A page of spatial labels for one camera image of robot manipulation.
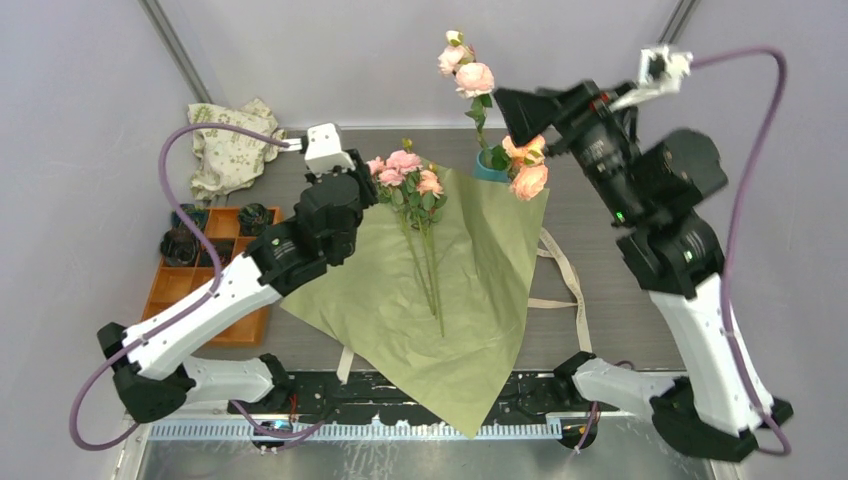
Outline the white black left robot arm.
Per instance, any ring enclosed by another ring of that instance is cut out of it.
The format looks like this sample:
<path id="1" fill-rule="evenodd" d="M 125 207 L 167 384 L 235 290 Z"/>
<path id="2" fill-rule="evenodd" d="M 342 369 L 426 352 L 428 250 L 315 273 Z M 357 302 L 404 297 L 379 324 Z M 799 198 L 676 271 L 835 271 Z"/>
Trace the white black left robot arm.
<path id="1" fill-rule="evenodd" d="M 351 170 L 334 167 L 308 179 L 294 216 L 266 228 L 212 280 L 137 325 L 110 323 L 98 331 L 104 352 L 117 357 L 113 382 L 136 422 L 209 401 L 231 401 L 249 413 L 289 407 L 293 383 L 274 355 L 221 361 L 193 354 L 354 253 L 363 212 L 377 202 L 369 167 L 357 159 Z"/>

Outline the pink flower bouquet orange paper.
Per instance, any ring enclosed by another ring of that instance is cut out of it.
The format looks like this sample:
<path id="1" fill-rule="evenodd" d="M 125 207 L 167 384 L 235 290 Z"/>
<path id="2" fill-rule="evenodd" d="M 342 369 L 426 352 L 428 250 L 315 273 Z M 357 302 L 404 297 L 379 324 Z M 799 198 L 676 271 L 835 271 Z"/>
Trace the pink flower bouquet orange paper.
<path id="1" fill-rule="evenodd" d="M 400 149 L 385 158 L 377 156 L 366 166 L 376 185 L 378 201 L 395 212 L 428 308 L 444 336 L 446 326 L 434 229 L 442 219 L 448 197 L 438 167 L 415 153 L 409 138 L 401 140 Z"/>

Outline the green wrapping paper sheet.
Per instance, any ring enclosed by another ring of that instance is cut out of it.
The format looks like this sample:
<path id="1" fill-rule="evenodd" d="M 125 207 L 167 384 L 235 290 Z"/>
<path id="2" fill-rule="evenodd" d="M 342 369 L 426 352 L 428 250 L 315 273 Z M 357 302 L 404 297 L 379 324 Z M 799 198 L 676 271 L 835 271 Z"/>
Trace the green wrapping paper sheet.
<path id="1" fill-rule="evenodd" d="M 351 257 L 281 306 L 470 438 L 523 342 L 548 192 L 522 201 L 503 183 L 448 168 L 439 177 L 447 196 L 433 230 L 440 317 L 422 289 L 420 236 L 405 234 L 386 205 L 365 212 Z"/>

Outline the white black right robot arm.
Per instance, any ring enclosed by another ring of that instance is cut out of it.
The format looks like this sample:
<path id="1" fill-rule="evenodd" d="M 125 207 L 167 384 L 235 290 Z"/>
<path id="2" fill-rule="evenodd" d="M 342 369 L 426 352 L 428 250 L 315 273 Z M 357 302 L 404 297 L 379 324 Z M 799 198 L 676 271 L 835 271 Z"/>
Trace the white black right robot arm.
<path id="1" fill-rule="evenodd" d="M 591 402 L 616 407 L 649 420 L 681 454 L 738 463 L 758 450 L 758 429 L 783 424 L 793 409 L 739 372 L 750 358 L 722 299 L 723 247 L 696 213 L 727 185 L 719 151 L 689 128 L 641 150 L 631 113 L 613 106 L 634 89 L 630 82 L 602 90 L 584 81 L 566 91 L 493 94 L 516 145 L 558 132 L 547 155 L 572 155 L 623 230 L 623 260 L 663 316 L 686 368 L 682 376 L 658 377 L 581 351 L 555 369 L 556 400 L 571 411 Z"/>

